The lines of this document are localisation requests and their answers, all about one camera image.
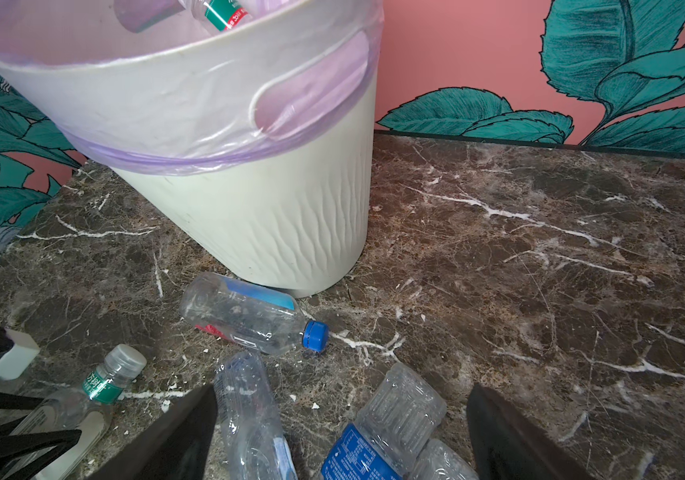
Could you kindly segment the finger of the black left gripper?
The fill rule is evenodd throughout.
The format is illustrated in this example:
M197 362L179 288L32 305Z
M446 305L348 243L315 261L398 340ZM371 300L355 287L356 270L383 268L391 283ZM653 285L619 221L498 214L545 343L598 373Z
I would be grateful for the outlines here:
M0 410L28 410L38 407L42 400L35 397L17 396L0 393ZM78 444L82 432L78 429L33 434L12 434L12 430L22 422L14 420L0 425L0 472L14 460L36 454L33 462L12 474L14 479L32 479L38 472L49 466Z

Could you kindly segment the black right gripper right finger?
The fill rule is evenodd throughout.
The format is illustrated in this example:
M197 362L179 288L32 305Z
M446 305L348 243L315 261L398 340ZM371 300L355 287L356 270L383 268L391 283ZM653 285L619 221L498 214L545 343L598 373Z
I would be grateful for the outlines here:
M593 479L496 390L475 384L466 414L480 478Z

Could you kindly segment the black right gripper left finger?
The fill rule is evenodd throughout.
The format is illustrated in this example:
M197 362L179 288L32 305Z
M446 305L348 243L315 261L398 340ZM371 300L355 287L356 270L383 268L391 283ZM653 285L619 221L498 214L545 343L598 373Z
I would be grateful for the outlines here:
M160 416L92 479L202 479L218 419L216 392L202 386Z

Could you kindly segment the long clear bottle blue label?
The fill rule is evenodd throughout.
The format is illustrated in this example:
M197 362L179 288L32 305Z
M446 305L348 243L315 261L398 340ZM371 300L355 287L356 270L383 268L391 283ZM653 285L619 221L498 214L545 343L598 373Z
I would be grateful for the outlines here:
M214 378L218 423L232 479L296 479L280 410L260 354L228 358Z

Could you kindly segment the green cap yellow label bottle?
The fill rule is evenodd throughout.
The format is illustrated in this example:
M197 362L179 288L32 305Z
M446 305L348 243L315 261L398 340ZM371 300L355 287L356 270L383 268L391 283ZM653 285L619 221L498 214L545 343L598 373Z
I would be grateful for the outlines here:
M126 344L116 346L80 385L50 394L26 416L14 435L78 430L80 440L34 477L67 478L102 439L112 423L120 394L142 373L146 357Z

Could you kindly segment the red green label clear bottle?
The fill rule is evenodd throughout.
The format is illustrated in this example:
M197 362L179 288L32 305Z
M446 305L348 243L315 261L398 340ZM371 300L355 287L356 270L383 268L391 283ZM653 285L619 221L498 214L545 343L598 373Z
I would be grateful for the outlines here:
M196 20L216 33L229 32L254 20L254 16L238 0L190 1L188 10Z

